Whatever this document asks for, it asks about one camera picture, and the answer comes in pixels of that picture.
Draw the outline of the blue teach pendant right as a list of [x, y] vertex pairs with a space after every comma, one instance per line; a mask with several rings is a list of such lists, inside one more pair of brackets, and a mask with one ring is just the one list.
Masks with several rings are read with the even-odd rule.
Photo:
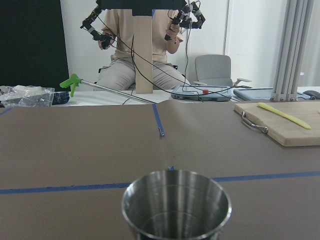
[[235, 88], [233, 94], [244, 101], [270, 100], [273, 88]]

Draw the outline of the seated person operator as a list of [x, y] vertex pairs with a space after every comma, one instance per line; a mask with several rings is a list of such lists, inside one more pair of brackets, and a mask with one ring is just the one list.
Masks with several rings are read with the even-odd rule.
[[[154, 9], [151, 12], [152, 43], [147, 44], [147, 50], [152, 51], [152, 59], [145, 61], [147, 67], [152, 67], [152, 82], [154, 88], [171, 90], [176, 86], [188, 84], [189, 81], [168, 62], [168, 54], [178, 51], [183, 42], [183, 35], [178, 24], [173, 24], [173, 18], [178, 10]], [[106, 11], [102, 32], [112, 37], [116, 42], [114, 54], [110, 57], [108, 66], [100, 69], [97, 84], [117, 91], [128, 90], [136, 82], [135, 63], [142, 58], [142, 49], [138, 43], [142, 39], [134, 33], [134, 17], [131, 9], [110, 9]]]

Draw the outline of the yellow plastic knife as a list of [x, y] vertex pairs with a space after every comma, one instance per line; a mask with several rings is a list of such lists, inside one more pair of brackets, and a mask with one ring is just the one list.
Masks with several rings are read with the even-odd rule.
[[282, 111], [280, 111], [280, 110], [278, 110], [278, 109], [276, 109], [276, 108], [274, 108], [274, 107], [272, 107], [272, 106], [270, 106], [270, 105], [268, 105], [268, 104], [266, 104], [264, 102], [258, 102], [257, 106], [262, 108], [262, 109], [264, 109], [264, 110], [270, 111], [270, 112], [272, 112], [272, 113], [274, 113], [276, 115], [279, 115], [279, 116], [281, 116], [283, 118], [286, 118], [287, 120], [290, 120], [290, 121], [294, 122], [295, 124], [303, 127], [304, 129], [307, 129], [307, 130], [311, 130], [312, 129], [312, 127], [308, 123], [306, 123], [305, 121], [301, 120], [300, 118], [297, 118], [297, 117], [292, 116], [290, 114], [284, 113], [284, 112], [282, 112]]

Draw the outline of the bamboo cutting board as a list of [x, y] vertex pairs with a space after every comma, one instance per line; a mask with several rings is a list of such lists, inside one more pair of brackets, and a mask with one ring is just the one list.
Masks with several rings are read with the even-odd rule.
[[318, 100], [296, 102], [269, 102], [269, 106], [307, 123], [305, 129], [297, 123], [263, 109], [257, 103], [237, 103], [234, 110], [245, 114], [251, 123], [268, 128], [267, 135], [284, 147], [320, 145], [320, 102]]

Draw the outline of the blue teach pendant left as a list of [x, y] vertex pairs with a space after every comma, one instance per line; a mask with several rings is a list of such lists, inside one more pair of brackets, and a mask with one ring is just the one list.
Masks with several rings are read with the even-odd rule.
[[230, 86], [214, 85], [178, 85], [171, 97], [176, 100], [226, 102], [233, 96]]

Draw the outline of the grey office chair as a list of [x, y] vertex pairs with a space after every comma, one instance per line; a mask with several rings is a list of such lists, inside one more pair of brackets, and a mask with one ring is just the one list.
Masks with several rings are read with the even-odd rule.
[[205, 54], [195, 58], [196, 85], [235, 87], [240, 82], [252, 82], [246, 78], [231, 78], [231, 58], [221, 54]]

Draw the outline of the black computer mouse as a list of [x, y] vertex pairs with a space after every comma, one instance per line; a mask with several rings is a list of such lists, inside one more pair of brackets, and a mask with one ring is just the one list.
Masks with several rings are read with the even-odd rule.
[[320, 99], [320, 93], [315, 90], [306, 90], [303, 92], [303, 94], [310, 96], [311, 100], [319, 100]]

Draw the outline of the wooden stand post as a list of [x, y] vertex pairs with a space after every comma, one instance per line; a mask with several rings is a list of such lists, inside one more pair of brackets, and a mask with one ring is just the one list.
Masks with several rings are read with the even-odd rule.
[[133, 16], [133, 50], [137, 94], [153, 92], [152, 17]]

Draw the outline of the blue teach pendant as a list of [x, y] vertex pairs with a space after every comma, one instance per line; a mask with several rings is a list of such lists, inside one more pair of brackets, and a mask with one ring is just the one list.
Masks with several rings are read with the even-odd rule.
[[273, 88], [235, 88], [233, 94], [244, 101], [270, 100]]
[[176, 100], [226, 102], [233, 96], [230, 86], [214, 85], [178, 85], [171, 97]]

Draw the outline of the steel jigger cup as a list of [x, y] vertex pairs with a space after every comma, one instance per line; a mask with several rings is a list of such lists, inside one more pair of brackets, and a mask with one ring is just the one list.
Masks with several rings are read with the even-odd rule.
[[161, 170], [132, 182], [121, 210], [136, 240], [217, 240], [231, 217], [232, 203], [206, 176]]

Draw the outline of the aluminium frame post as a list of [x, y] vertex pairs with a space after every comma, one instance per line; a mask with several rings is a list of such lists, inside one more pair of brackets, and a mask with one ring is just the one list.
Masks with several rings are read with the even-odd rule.
[[286, 3], [272, 102], [294, 102], [314, 7], [313, 0], [288, 0]]

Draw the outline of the green handled reacher stick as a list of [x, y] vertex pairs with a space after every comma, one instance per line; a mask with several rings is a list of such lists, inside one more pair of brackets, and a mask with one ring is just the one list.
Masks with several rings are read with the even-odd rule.
[[94, 87], [94, 88], [98, 88], [100, 90], [107, 91], [109, 93], [112, 93], [112, 94], [115, 94], [115, 95], [119, 95], [119, 96], [122, 96], [122, 97], [126, 97], [127, 99], [132, 99], [132, 100], [135, 100], [135, 101], [138, 101], [138, 102], [141, 102], [141, 103], [156, 104], [156, 102], [153, 102], [151, 100], [147, 100], [147, 99], [144, 99], [144, 98], [141, 98], [141, 97], [138, 97], [138, 96], [133, 96], [133, 95], [130, 95], [130, 94], [118, 91], [118, 90], [114, 90], [114, 89], [111, 89], [111, 88], [108, 88], [108, 87], [104, 87], [104, 86], [101, 86], [101, 85], [98, 85], [98, 84], [95, 84], [95, 83], [92, 83], [92, 82], [85, 81], [85, 80], [79, 78], [75, 73], [73, 73], [71, 75], [71, 77], [68, 78], [67, 80], [61, 82], [59, 84], [59, 86], [61, 88], [64, 88], [64, 89], [70, 87], [70, 89], [71, 89], [70, 96], [73, 97], [76, 87], [78, 87], [80, 84], [84, 84], [84, 85], [88, 85], [88, 86], [91, 86], [91, 87]]

